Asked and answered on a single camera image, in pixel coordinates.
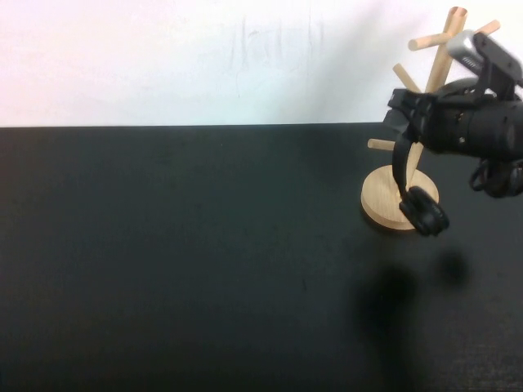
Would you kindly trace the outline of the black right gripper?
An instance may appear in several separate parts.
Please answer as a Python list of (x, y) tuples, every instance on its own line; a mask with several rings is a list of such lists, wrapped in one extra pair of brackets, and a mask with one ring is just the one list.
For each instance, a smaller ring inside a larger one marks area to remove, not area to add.
[(383, 125), (399, 135), (409, 130), (412, 140), (438, 154), (492, 154), (494, 132), (489, 112), (493, 106), (492, 94), (478, 94), (473, 89), (420, 93), (396, 88), (388, 107), (409, 108), (408, 118), (389, 109)]

